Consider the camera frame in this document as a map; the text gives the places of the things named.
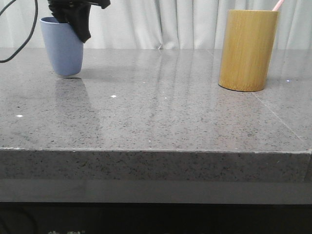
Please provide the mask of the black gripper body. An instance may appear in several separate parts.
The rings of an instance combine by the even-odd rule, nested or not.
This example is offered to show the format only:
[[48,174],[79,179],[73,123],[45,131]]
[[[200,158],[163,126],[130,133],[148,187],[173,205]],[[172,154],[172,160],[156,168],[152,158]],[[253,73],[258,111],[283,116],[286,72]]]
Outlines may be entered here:
[[92,5],[107,8],[110,0],[49,0],[48,7],[58,22],[88,24]]

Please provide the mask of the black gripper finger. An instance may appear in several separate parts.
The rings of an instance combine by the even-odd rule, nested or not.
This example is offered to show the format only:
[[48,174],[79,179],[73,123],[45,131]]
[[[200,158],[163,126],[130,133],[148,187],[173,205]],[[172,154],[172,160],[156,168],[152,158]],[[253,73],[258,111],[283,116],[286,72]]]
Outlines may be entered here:
[[91,37],[89,32],[90,9],[91,6],[70,6],[65,10],[67,22],[83,43]]

